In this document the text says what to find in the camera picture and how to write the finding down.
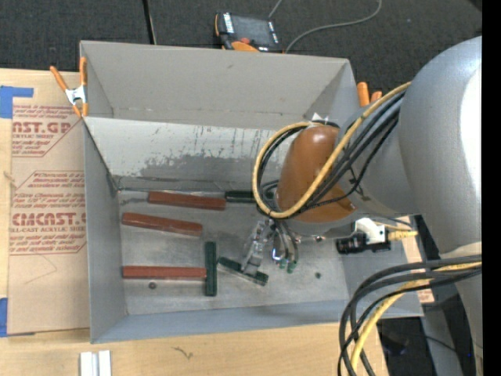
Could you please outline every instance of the dark floor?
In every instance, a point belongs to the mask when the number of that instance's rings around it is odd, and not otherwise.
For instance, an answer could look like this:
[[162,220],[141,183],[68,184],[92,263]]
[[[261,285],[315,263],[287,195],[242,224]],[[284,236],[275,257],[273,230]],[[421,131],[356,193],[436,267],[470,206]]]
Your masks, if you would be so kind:
[[[267,16],[277,1],[149,0],[149,4],[158,44],[215,49],[217,10]],[[348,58],[356,81],[367,81],[372,90],[387,92],[412,80],[441,51],[480,35],[481,3],[382,0],[373,19],[314,33],[290,52]],[[366,17],[377,4],[377,0],[283,0],[273,19],[287,45],[313,27]],[[148,43],[141,0],[0,0],[0,67],[47,69],[56,65],[75,71],[82,39]],[[400,355],[388,353],[392,375],[411,376],[411,370],[434,374],[419,320],[388,321],[383,330],[409,337]],[[456,331],[457,338],[468,341],[463,328]]]

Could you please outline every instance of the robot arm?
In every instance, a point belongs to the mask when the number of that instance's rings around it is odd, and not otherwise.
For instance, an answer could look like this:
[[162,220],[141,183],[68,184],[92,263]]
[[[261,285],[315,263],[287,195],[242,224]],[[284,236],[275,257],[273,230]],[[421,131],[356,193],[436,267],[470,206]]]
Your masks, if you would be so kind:
[[[340,128],[301,125],[261,210],[296,235],[338,237],[363,218],[421,214],[443,258],[481,253],[481,37],[444,51],[378,102]],[[259,203],[256,183],[254,196]],[[481,276],[457,287],[481,374]]]

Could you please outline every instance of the cardboard sheet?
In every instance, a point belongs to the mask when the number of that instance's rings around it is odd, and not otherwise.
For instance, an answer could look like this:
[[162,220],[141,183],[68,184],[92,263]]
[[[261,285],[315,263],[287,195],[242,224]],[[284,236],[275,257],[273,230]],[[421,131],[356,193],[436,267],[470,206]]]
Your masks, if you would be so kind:
[[[79,85],[78,74],[62,75]],[[82,122],[48,70],[0,69],[0,85],[32,95],[12,96],[12,161],[3,175],[12,191],[7,332],[88,327]]]

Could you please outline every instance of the white plastic piece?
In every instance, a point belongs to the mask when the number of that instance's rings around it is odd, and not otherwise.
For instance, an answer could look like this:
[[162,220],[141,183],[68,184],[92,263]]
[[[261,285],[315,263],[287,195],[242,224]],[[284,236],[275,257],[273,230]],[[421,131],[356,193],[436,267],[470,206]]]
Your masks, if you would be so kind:
[[79,367],[80,376],[111,376],[111,352],[82,352]]
[[356,231],[362,231],[367,235],[367,244],[379,244],[386,240],[384,225],[377,225],[368,217],[364,217],[355,222],[355,232]]

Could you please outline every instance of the black device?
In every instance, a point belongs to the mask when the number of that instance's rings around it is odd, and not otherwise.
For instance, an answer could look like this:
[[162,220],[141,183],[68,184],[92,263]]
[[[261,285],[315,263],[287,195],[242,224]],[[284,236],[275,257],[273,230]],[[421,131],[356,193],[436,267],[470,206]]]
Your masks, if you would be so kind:
[[282,53],[275,24],[264,18],[217,12],[215,35],[223,49]]

